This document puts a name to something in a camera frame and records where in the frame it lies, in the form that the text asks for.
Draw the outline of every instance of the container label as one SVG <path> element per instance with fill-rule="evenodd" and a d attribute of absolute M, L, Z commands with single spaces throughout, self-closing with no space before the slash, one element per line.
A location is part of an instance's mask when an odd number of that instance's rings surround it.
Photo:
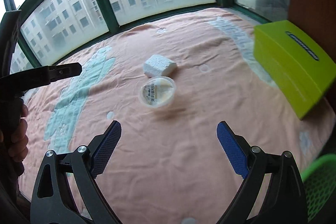
<path fill-rule="evenodd" d="M 319 60 L 317 55 L 305 43 L 303 43 L 299 38 L 297 38 L 296 35 L 292 34 L 291 32 L 288 32 L 288 31 L 286 31 L 286 34 L 290 38 L 292 38 L 296 43 L 298 43 L 301 47 L 303 47 L 303 49 L 305 49 L 306 52 L 308 52 L 312 58 L 314 58 L 316 61 Z"/>

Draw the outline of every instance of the finger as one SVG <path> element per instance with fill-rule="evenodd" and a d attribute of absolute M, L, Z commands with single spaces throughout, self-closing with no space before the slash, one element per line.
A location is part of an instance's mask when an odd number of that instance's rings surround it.
<path fill-rule="evenodd" d="M 23 161 L 28 155 L 28 148 L 25 147 L 25 149 L 17 156 L 13 157 L 13 160 L 15 162 L 21 162 Z"/>
<path fill-rule="evenodd" d="M 28 107 L 26 105 L 23 105 L 22 106 L 22 111 L 21 111 L 21 116 L 22 117 L 27 117 L 29 114 L 29 110 L 28 110 Z"/>
<path fill-rule="evenodd" d="M 25 119 L 21 119 L 19 126 L 17 127 L 15 132 L 10 137 L 12 140 L 12 143 L 17 143 L 18 141 L 23 140 L 23 138 L 26 135 L 27 128 L 28 128 L 27 121 Z"/>
<path fill-rule="evenodd" d="M 28 137 L 26 135 L 23 140 L 11 145 L 11 147 L 8 149 L 8 155 L 10 157 L 19 155 L 26 148 L 27 144 Z"/>

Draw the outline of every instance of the black handle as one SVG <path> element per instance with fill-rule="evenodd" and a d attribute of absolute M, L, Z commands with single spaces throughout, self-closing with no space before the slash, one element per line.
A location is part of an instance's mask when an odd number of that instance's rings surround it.
<path fill-rule="evenodd" d="M 0 103 L 0 129 L 3 133 L 4 144 L 7 150 L 13 144 L 11 141 L 11 135 L 20 123 L 23 103 L 24 102 L 21 98 Z M 22 162 L 15 162 L 11 158 L 11 163 L 16 175 L 18 177 L 21 176 L 25 171 Z"/>

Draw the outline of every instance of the wall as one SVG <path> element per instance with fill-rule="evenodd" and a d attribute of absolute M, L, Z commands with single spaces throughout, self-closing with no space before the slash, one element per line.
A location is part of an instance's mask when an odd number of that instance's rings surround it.
<path fill-rule="evenodd" d="M 336 0 L 291 0 L 288 20 L 305 31 L 336 62 Z M 336 112 L 336 84 L 327 93 Z"/>

